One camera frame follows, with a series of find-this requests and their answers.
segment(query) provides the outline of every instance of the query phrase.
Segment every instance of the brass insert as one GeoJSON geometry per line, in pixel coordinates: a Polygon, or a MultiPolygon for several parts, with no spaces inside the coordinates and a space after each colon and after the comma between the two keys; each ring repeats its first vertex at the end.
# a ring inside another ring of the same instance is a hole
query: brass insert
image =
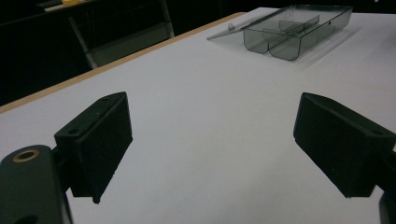
{"type": "Polygon", "coordinates": [[[36,158],[40,154],[37,149],[27,149],[23,152],[18,153],[13,159],[14,162],[26,162],[36,158]]]}

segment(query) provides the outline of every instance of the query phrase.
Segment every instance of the screw hole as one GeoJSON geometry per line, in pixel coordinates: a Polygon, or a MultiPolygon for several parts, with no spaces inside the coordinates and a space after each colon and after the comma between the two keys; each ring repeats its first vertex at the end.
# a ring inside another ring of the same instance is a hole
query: screw hole
{"type": "Polygon", "coordinates": [[[78,133],[78,129],[72,129],[68,132],[69,134],[75,134],[78,133]]]}
{"type": "Polygon", "coordinates": [[[38,221],[37,216],[27,216],[27,217],[21,218],[20,220],[15,222],[15,224],[36,224],[37,221],[38,221]]]}
{"type": "Polygon", "coordinates": [[[30,161],[38,156],[40,151],[36,149],[25,150],[14,157],[14,162],[30,161]]]}

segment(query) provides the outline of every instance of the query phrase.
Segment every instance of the white table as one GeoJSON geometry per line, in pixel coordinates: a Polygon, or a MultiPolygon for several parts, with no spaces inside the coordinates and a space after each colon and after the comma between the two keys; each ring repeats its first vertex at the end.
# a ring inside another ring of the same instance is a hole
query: white table
{"type": "MultiPolygon", "coordinates": [[[[236,19],[273,11],[258,8],[236,19]]],[[[134,141],[99,205],[76,223],[379,223],[382,190],[346,199],[294,143],[301,93],[324,95],[396,133],[396,15],[357,14],[296,62],[247,51],[228,22],[0,115],[0,158],[126,91],[134,141]]]]}

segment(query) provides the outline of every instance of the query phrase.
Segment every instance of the wooden table edge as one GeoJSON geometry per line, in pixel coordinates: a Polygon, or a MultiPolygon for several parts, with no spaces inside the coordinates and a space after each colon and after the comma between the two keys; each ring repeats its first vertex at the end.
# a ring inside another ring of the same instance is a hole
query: wooden table edge
{"type": "Polygon", "coordinates": [[[221,24],[223,22],[226,22],[226,21],[229,21],[231,19],[234,19],[234,18],[236,18],[238,16],[241,16],[243,14],[245,14],[245,12],[238,12],[238,13],[234,13],[234,14],[232,14],[230,16],[224,17],[224,18],[222,18],[222,19],[220,19],[218,21],[210,22],[207,25],[204,25],[204,26],[201,26],[201,27],[196,28],[194,30],[188,31],[185,34],[175,36],[174,38],[165,40],[165,41],[163,41],[163,42],[161,42],[161,43],[159,43],[157,45],[151,46],[149,48],[142,49],[142,50],[140,50],[140,51],[138,51],[136,53],[130,54],[130,55],[128,55],[128,56],[126,56],[124,58],[118,59],[118,60],[116,60],[116,61],[114,61],[112,63],[108,63],[108,64],[106,64],[104,66],[98,67],[98,68],[96,68],[94,70],[91,70],[91,71],[89,71],[87,73],[84,73],[82,75],[79,75],[77,77],[72,77],[70,79],[67,79],[64,82],[61,82],[61,83],[56,84],[54,86],[48,87],[48,88],[46,88],[46,89],[44,89],[42,91],[35,92],[35,93],[31,94],[31,95],[25,96],[25,97],[23,97],[23,98],[21,98],[19,100],[11,102],[9,104],[2,105],[2,106],[0,106],[0,114],[2,114],[4,112],[7,112],[8,110],[14,109],[16,107],[19,107],[21,105],[26,105],[26,104],[28,104],[30,102],[33,102],[34,100],[40,99],[41,97],[50,95],[50,94],[52,94],[52,93],[54,93],[56,91],[60,91],[60,90],[62,90],[64,88],[67,88],[67,87],[72,86],[72,85],[74,85],[76,83],[79,83],[79,82],[81,82],[81,81],[83,81],[85,79],[88,79],[90,77],[94,77],[94,76],[96,76],[98,74],[101,74],[101,73],[103,73],[103,72],[105,72],[105,71],[107,71],[107,70],[109,70],[109,69],[111,69],[113,67],[116,67],[116,66],[118,66],[120,64],[127,63],[127,62],[129,62],[129,61],[131,61],[131,60],[133,60],[135,58],[138,58],[138,57],[140,57],[142,55],[150,53],[150,52],[152,52],[152,51],[154,51],[156,49],[160,49],[162,47],[165,47],[167,45],[175,43],[175,42],[177,42],[177,41],[179,41],[181,39],[184,39],[184,38],[189,37],[191,35],[195,35],[197,33],[200,33],[200,32],[202,32],[202,31],[204,31],[206,29],[209,29],[209,28],[214,27],[216,25],[219,25],[219,24],[221,24]]]}

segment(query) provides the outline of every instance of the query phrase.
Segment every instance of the table edge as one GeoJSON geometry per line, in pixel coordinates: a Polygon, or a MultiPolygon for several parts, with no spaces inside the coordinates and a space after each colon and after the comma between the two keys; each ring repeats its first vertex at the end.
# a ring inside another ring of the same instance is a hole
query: table edge
{"type": "Polygon", "coordinates": [[[127,62],[129,62],[129,61],[131,61],[131,60],[133,60],[135,58],[138,58],[138,57],[143,56],[143,55],[145,55],[147,53],[150,53],[150,52],[152,52],[152,51],[154,51],[156,49],[163,48],[163,47],[165,47],[167,45],[170,45],[172,43],[175,43],[175,42],[177,42],[177,41],[179,41],[181,39],[184,39],[184,38],[187,38],[187,37],[189,37],[191,35],[195,35],[197,33],[200,33],[200,32],[202,32],[202,31],[204,31],[206,29],[209,29],[209,28],[214,27],[216,25],[219,25],[219,24],[221,24],[223,22],[226,22],[226,21],[229,21],[229,20],[234,19],[236,17],[239,17],[239,16],[241,16],[243,14],[245,14],[245,12],[237,12],[237,13],[234,13],[234,14],[232,14],[230,16],[224,17],[224,18],[222,18],[220,20],[210,22],[209,24],[206,24],[206,25],[198,27],[198,28],[196,28],[194,30],[188,31],[187,33],[184,33],[182,35],[175,36],[175,37],[173,37],[171,39],[165,40],[165,41],[163,41],[163,42],[161,42],[159,44],[156,44],[154,46],[148,47],[146,49],[142,49],[142,50],[140,50],[138,52],[130,54],[130,55],[124,57],[124,58],[118,59],[118,60],[116,60],[116,61],[114,61],[112,63],[108,63],[106,65],[98,67],[98,68],[96,68],[94,70],[91,70],[91,71],[89,71],[87,73],[84,73],[82,75],[79,75],[77,77],[72,77],[70,79],[67,79],[64,82],[61,82],[59,84],[53,85],[51,87],[48,87],[48,88],[46,88],[46,89],[44,89],[42,91],[35,92],[35,93],[31,94],[31,95],[22,97],[21,99],[16,100],[14,102],[11,102],[9,104],[2,105],[2,106],[0,106],[0,114],[2,114],[4,112],[7,112],[7,111],[9,111],[11,109],[17,108],[17,107],[19,107],[21,105],[26,105],[26,104],[28,104],[30,102],[33,102],[34,100],[37,100],[37,99],[40,99],[40,98],[42,98],[44,96],[50,95],[50,94],[52,94],[52,93],[54,93],[56,91],[60,91],[62,89],[65,89],[65,88],[67,88],[69,86],[72,86],[72,85],[74,85],[76,83],[79,83],[79,82],[81,82],[81,81],[83,81],[85,79],[88,79],[90,77],[94,77],[96,75],[99,75],[99,74],[101,74],[101,73],[103,73],[103,72],[105,72],[105,71],[107,71],[107,70],[109,70],[111,68],[114,68],[114,67],[116,67],[118,65],[121,65],[123,63],[127,63],[127,62]]]}

